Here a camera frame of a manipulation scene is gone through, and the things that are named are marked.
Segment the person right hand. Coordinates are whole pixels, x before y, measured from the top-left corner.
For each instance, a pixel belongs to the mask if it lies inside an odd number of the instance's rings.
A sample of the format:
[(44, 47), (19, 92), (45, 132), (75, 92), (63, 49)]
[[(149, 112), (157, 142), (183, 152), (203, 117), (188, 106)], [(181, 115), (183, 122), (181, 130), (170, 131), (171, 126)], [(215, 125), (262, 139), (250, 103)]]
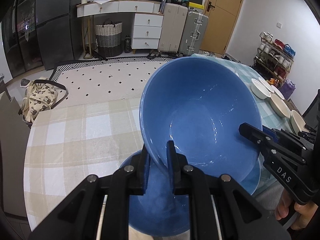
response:
[[(281, 220), (287, 217), (287, 215), (289, 214), (289, 206), (291, 205), (291, 203), (292, 198), (290, 194), (285, 189), (283, 189), (278, 205), (274, 211), (276, 220)], [(305, 205), (299, 205), (298, 203), (295, 203), (294, 209), (298, 213), (298, 216), (295, 222), (291, 225), (291, 229), (300, 230), (307, 227), (314, 214), (316, 213), (318, 205), (316, 205), (312, 201), (308, 202)]]

